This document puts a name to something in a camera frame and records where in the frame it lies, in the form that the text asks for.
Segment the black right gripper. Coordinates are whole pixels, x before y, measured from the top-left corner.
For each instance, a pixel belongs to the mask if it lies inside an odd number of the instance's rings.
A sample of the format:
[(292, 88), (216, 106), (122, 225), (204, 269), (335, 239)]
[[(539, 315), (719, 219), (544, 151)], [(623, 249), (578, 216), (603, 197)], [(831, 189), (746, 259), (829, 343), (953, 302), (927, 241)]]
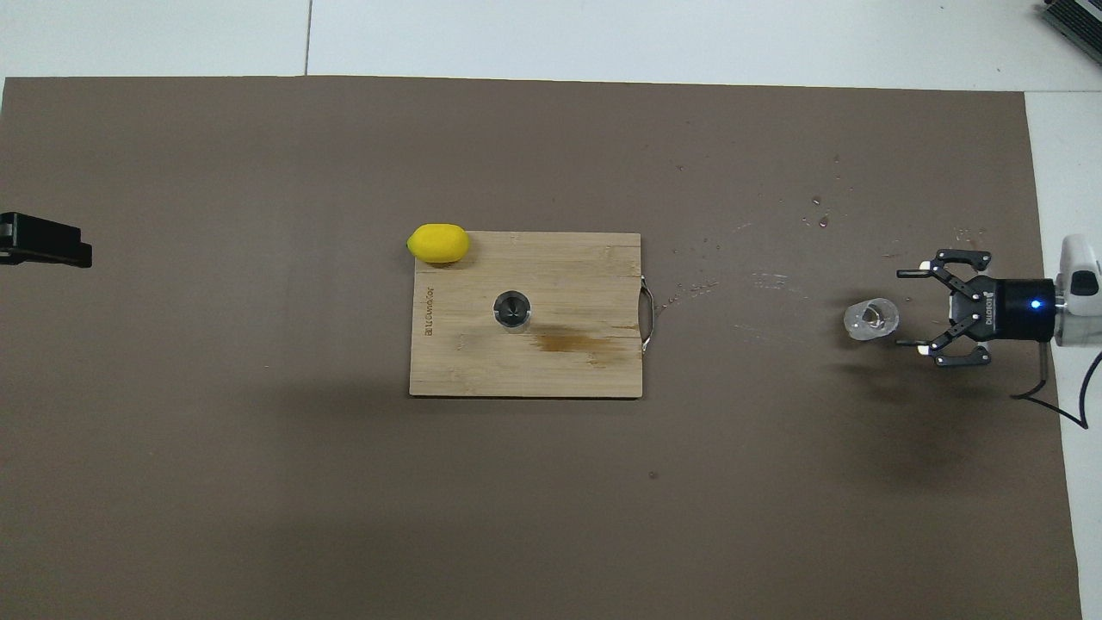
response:
[(939, 250), (916, 270), (897, 270), (899, 279), (934, 278), (949, 291), (949, 322), (944, 331), (928, 340), (897, 338), (898, 348), (912, 350), (937, 368), (981, 368), (992, 353), (983, 342), (1015, 340), (1049, 342), (1056, 331), (1057, 289), (1052, 279), (957, 278), (950, 264), (987, 271), (986, 251)]

